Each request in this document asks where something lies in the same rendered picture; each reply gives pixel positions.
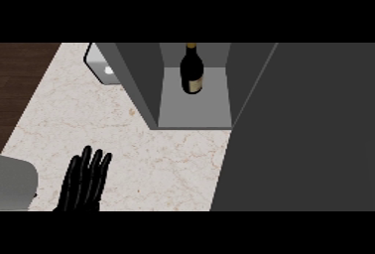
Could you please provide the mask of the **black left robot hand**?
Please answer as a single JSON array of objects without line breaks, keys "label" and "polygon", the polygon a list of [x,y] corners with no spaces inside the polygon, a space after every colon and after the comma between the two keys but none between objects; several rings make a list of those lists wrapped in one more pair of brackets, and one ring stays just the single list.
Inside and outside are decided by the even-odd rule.
[{"label": "black left robot hand", "polygon": [[99,211],[111,159],[112,153],[103,154],[102,149],[93,151],[90,146],[84,147],[81,155],[72,157],[55,211]]}]

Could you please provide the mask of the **grey cabinet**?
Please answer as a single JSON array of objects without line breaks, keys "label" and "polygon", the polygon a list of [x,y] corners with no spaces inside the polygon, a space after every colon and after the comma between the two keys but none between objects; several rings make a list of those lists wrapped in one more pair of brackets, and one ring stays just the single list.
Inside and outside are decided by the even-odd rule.
[{"label": "grey cabinet", "polygon": [[275,43],[201,43],[202,90],[182,88],[183,43],[99,43],[143,121],[152,130],[230,130],[272,58]]}]

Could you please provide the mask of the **dark wine bottle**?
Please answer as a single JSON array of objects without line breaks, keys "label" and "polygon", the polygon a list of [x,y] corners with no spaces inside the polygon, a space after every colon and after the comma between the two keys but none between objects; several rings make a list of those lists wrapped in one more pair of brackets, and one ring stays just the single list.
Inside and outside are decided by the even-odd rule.
[{"label": "dark wine bottle", "polygon": [[182,87],[188,94],[202,89],[204,63],[198,56],[196,44],[186,44],[186,54],[180,63]]}]

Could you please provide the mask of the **dark grey cabinet door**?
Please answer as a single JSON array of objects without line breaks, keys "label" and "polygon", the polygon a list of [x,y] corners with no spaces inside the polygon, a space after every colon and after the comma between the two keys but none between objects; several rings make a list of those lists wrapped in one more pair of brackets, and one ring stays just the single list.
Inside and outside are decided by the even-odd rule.
[{"label": "dark grey cabinet door", "polygon": [[278,46],[211,209],[375,210],[375,44]]}]

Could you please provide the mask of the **grey appliance with pale mark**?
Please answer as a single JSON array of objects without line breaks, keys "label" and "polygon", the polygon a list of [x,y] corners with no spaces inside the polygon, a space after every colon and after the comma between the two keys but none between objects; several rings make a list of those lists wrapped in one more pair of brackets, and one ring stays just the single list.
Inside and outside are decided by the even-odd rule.
[{"label": "grey appliance with pale mark", "polygon": [[120,84],[111,66],[106,62],[106,59],[100,53],[100,50],[96,46],[96,43],[90,43],[86,55],[84,63],[98,79],[103,85]]}]

